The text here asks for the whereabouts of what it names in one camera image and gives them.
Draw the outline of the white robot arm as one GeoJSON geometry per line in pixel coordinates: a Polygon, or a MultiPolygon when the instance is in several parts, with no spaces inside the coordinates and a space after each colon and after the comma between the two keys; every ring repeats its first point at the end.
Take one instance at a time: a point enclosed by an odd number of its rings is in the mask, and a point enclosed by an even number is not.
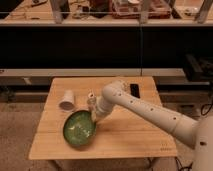
{"type": "Polygon", "coordinates": [[[103,87],[93,107],[92,120],[103,120],[115,105],[130,110],[193,149],[192,171],[213,171],[213,115],[194,120],[130,95],[125,91],[125,82],[116,80],[103,87]]]}

